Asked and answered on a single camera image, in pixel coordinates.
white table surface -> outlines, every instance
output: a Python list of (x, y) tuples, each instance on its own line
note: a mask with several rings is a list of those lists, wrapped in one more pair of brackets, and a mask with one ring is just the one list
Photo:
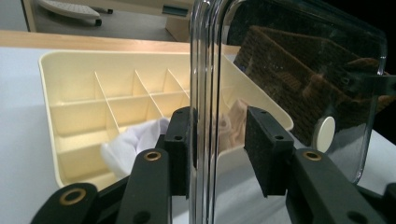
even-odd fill
[[(52, 49), (0, 48), (0, 218), (29, 223), (59, 187), (38, 60)], [(396, 146), (373, 132), (359, 185), (382, 194), (396, 182)], [(185, 223), (184, 207), (174, 223)]]

cream plastic tray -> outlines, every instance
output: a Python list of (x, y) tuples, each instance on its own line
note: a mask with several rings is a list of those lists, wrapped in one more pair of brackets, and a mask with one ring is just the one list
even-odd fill
[[(238, 98), (272, 113), (290, 130), (290, 116), (223, 57), (220, 112)], [(39, 60), (58, 185), (116, 181), (100, 146), (131, 125), (190, 104), (190, 55), (53, 51)]]

desk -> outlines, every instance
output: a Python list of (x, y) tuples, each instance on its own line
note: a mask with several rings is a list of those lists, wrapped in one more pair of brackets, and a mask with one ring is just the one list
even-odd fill
[[(189, 52), (190, 45), (0, 31), (2, 223), (29, 223), (39, 207), (58, 189), (38, 70), (38, 58), (54, 49)], [(388, 183), (396, 182), (395, 159), (396, 146), (373, 132), (360, 185), (382, 193)], [(174, 223), (187, 220), (187, 207), (182, 205), (177, 203), (174, 207)]]
[[(35, 28), (35, 3), (34, 0), (21, 0), (25, 12), (26, 22), (31, 32), (36, 32)], [(99, 7), (114, 9), (119, 11), (144, 13), (155, 16), (165, 16), (167, 18), (165, 28), (180, 42), (186, 42), (189, 39), (189, 21), (194, 0), (57, 0), (70, 4), (78, 4), (89, 7)], [(171, 15), (163, 12), (165, 7), (171, 7), (178, 12), (179, 10), (186, 13), (186, 16)]]

tray divider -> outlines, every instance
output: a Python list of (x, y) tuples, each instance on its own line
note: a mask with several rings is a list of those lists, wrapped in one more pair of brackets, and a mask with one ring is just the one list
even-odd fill
[(190, 98), (184, 91), (151, 95), (164, 117), (171, 118), (175, 110), (190, 105)]
[(166, 68), (165, 82), (163, 83), (163, 92), (170, 91), (184, 91), (183, 87), (180, 85), (174, 74), (169, 68)]
[(116, 118), (114, 117), (113, 111), (110, 107), (110, 104), (108, 103), (108, 99), (105, 96), (104, 90), (102, 88), (102, 85), (100, 83), (99, 77), (95, 71), (95, 77), (96, 77), (96, 83), (98, 86), (98, 90), (97, 92), (101, 92), (105, 98), (106, 101), (106, 108), (107, 108), (107, 112), (106, 112), (106, 131), (108, 134), (108, 138), (110, 139), (110, 141), (112, 139), (114, 139), (115, 137), (117, 137), (120, 134), (120, 128), (119, 125), (116, 121)]
[(175, 81), (177, 82), (178, 86), (187, 94), (187, 96), (190, 99), (190, 89), (186, 90), (186, 89), (183, 88), (183, 84), (180, 83), (180, 80), (176, 78), (175, 74), (172, 72), (171, 69), (168, 68), (167, 72), (168, 72), (168, 74), (170, 74), (175, 79)]
[(152, 101), (152, 103), (155, 104), (156, 108), (158, 111), (160, 111), (161, 113), (161, 117), (164, 117), (163, 112), (161, 111), (160, 107), (157, 105), (157, 103), (155, 102), (155, 100), (152, 98), (152, 93), (149, 92), (149, 90), (147, 89), (147, 87), (145, 86), (145, 84), (142, 81), (142, 78), (140, 77), (139, 73), (137, 72), (137, 70), (134, 70), (134, 74), (135, 77), (140, 81), (140, 83), (142, 83), (142, 86), (145, 88), (146, 92), (149, 95), (150, 100)]
[(133, 95), (149, 95), (149, 91), (143, 84), (137, 70), (134, 70), (134, 88), (132, 90)]

white cloth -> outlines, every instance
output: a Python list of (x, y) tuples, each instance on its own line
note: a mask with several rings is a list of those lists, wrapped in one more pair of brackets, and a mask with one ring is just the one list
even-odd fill
[(154, 148), (160, 134), (166, 134), (169, 119), (153, 119), (129, 127), (114, 140), (101, 145), (101, 154), (108, 168), (118, 179), (129, 175), (137, 154)]

